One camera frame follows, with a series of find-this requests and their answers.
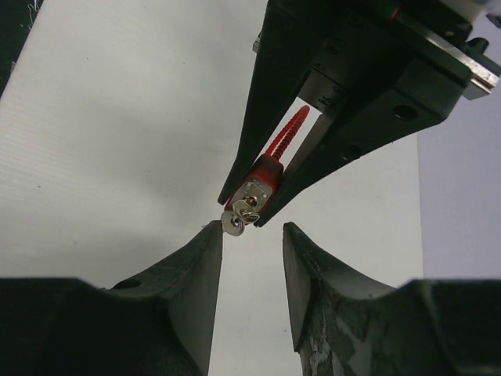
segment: silver key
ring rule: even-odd
[[[221,222],[223,230],[234,237],[239,237],[245,230],[245,223],[233,211],[224,211]]]
[[[245,224],[254,223],[259,219],[259,214],[256,213],[254,206],[250,205],[248,201],[237,200],[232,206],[233,213],[235,213]]]

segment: white backdrop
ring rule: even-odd
[[[218,218],[264,11],[265,0],[45,0],[0,102],[0,275],[110,287]],[[211,375],[301,374],[288,221],[387,284],[421,276],[416,137],[323,180],[265,228],[225,236]]]

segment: red keychain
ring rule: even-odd
[[[305,122],[310,108],[303,106],[280,131],[252,166],[235,193],[228,199],[221,220],[227,233],[239,236],[245,225],[254,223],[279,188],[283,174],[280,158]]]

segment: screw hole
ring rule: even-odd
[[[417,118],[417,111],[411,106],[406,106],[404,104],[395,107],[393,113],[402,121],[411,121]]]
[[[362,149],[356,145],[350,145],[346,149],[344,149],[341,157],[345,161],[353,161],[355,159],[359,159],[362,156]]]
[[[141,285],[142,282],[140,280],[123,280],[121,282],[118,282],[115,287],[113,287],[113,290],[124,290],[126,288],[134,288]]]

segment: gray wall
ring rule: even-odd
[[[501,30],[480,17],[474,34],[500,63]],[[419,134],[425,276],[501,277],[500,143],[501,88]]]

